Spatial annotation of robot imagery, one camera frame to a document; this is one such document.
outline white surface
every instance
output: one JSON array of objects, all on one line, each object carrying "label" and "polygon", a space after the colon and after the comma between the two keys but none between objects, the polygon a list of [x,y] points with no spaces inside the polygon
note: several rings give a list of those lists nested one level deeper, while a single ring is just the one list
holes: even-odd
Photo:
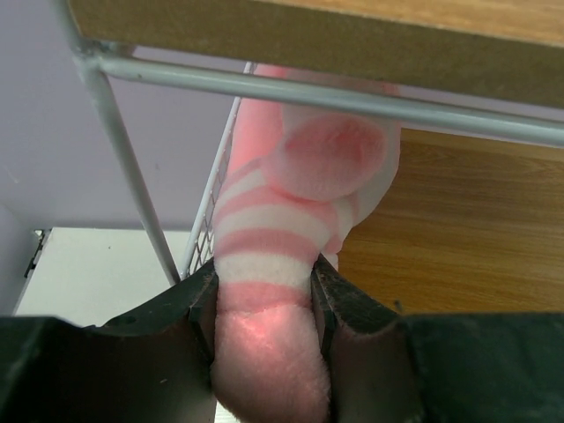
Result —
[{"label": "white surface", "polygon": [[[177,261],[188,235],[165,233]],[[101,325],[168,288],[144,231],[56,227],[16,314]],[[237,420],[218,404],[216,421]]]}]

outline wooden shelf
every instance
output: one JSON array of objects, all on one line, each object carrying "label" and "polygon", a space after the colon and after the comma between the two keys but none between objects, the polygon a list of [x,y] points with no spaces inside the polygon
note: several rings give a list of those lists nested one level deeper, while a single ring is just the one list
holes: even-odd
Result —
[{"label": "wooden shelf", "polygon": [[89,38],[564,108],[561,0],[69,0]]},{"label": "wooden shelf", "polygon": [[564,150],[405,130],[339,271],[406,312],[564,309]]}]

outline lavender wall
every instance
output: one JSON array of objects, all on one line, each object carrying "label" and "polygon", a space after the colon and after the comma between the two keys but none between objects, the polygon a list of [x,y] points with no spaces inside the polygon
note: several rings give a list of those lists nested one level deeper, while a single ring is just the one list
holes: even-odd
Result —
[{"label": "lavender wall", "polygon": [[[244,63],[140,49],[242,71]],[[0,3],[0,201],[35,227],[138,226],[108,141],[48,8]],[[113,82],[157,211],[188,228],[233,98]]]}]

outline wire grid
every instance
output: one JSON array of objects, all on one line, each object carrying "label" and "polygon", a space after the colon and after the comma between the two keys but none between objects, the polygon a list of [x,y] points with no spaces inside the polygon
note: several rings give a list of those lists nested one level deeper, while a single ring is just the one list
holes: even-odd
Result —
[{"label": "wire grid", "polygon": [[[256,63],[247,63],[243,73],[253,73]],[[233,129],[241,104],[241,98],[237,97],[227,118],[223,137],[219,143],[219,149],[211,169],[210,176],[202,196],[194,225],[190,232],[188,245],[185,253],[186,269],[181,269],[181,275],[188,277],[202,267],[213,257],[214,236],[212,228],[212,216],[219,192],[226,178],[231,147],[233,144]]]},{"label": "wire grid", "polygon": [[192,233],[198,234],[198,237],[194,240],[194,250],[191,257],[189,257],[187,276],[197,271],[213,256],[214,236],[212,229],[212,216],[221,186],[223,185],[223,181],[226,177],[227,166],[229,165],[231,144],[233,141],[232,130],[233,129],[230,130],[226,147],[218,151],[219,167],[211,171],[210,177],[213,178],[213,184],[211,189],[205,191],[204,197],[202,198],[204,215],[202,216],[201,223],[197,225],[197,222],[195,222],[192,227]]}]

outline white wall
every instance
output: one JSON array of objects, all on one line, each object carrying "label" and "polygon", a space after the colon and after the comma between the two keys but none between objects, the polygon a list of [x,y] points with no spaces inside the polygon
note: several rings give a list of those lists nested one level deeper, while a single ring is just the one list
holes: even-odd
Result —
[{"label": "white wall", "polygon": [[0,204],[0,315],[12,313],[38,243],[33,230]]}]

